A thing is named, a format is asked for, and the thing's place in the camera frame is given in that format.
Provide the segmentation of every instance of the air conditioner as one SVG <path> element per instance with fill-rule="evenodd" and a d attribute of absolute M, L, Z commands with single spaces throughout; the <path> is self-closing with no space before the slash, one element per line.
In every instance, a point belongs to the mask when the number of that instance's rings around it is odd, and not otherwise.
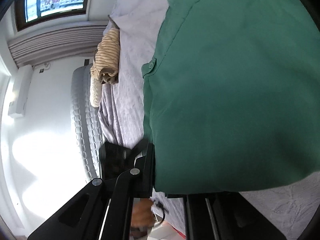
<path fill-rule="evenodd" d="M 18 69 L 12 88 L 13 101 L 10 103 L 8 112 L 12 118 L 24 117 L 25 115 L 32 73 L 31 65 L 25 65 Z"/>

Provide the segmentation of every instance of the green garment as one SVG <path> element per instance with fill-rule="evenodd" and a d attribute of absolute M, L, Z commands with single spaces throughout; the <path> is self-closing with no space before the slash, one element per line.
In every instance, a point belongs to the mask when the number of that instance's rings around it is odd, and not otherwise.
<path fill-rule="evenodd" d="M 299 0 L 168 0 L 143 65 L 156 191 L 288 185 L 320 170 L 320 33 Z"/>

